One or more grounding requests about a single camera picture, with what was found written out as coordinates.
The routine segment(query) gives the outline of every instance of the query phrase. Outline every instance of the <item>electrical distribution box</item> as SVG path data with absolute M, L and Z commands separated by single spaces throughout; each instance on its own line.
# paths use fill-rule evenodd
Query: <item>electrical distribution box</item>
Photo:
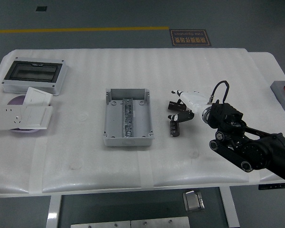
M 59 95 L 67 74 L 64 60 L 16 57 L 2 81 L 6 93 L 25 93 L 33 87 Z
M 148 89 L 107 89 L 106 146 L 150 146 L 154 139 Z

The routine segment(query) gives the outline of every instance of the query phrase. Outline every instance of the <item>electrical outlet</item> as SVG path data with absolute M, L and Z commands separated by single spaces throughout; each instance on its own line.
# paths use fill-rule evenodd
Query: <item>electrical outlet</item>
M 52 106 L 0 106 L 0 130 L 47 129 L 52 112 Z
M 0 106 L 0 130 L 18 128 L 21 124 L 21 119 L 20 105 Z

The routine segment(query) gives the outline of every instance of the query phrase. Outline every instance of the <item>black cable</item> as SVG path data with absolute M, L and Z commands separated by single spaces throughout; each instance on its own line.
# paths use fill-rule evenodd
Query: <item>black cable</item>
M 224 103 L 225 100 L 226 100 L 228 91 L 229 91 L 229 83 L 228 83 L 227 81 L 220 81 L 219 83 L 217 83 L 217 85 L 216 85 L 216 86 L 214 87 L 214 89 L 213 89 L 213 92 L 212 92 L 212 95 L 211 95 L 211 96 L 214 96 L 214 93 L 215 93 L 217 87 L 218 87 L 220 84 L 222 84 L 222 83 L 225 83 L 225 85 L 226 85 L 226 87 L 227 87 L 227 88 L 226 88 L 226 91 L 225 91 L 224 98 L 223 98 L 223 103 Z

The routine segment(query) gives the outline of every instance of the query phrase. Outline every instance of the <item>screw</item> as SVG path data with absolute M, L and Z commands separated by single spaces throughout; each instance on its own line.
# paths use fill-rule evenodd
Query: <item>screw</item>
M 224 140 L 224 135 L 223 135 L 223 133 L 222 133 L 222 132 L 217 132 L 217 134 L 216 134 L 216 139 L 217 139 L 217 140 L 220 140 L 220 141 Z

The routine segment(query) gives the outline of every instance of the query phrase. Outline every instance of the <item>table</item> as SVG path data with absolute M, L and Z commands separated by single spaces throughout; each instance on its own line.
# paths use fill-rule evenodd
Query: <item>table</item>
M 0 131 L 0 197 L 79 194 L 283 182 L 268 170 L 245 173 L 209 148 L 215 130 L 200 119 L 171 138 L 171 90 L 201 91 L 227 80 L 226 102 L 252 128 L 285 136 L 285 112 L 270 89 L 285 80 L 269 53 L 238 48 L 14 50 L 0 65 L 0 105 L 16 94 L 1 81 L 15 57 L 63 59 L 69 69 L 51 105 L 47 130 Z M 150 147 L 106 147 L 106 88 L 150 90 L 155 139 Z M 222 99 L 223 89 L 217 91 Z

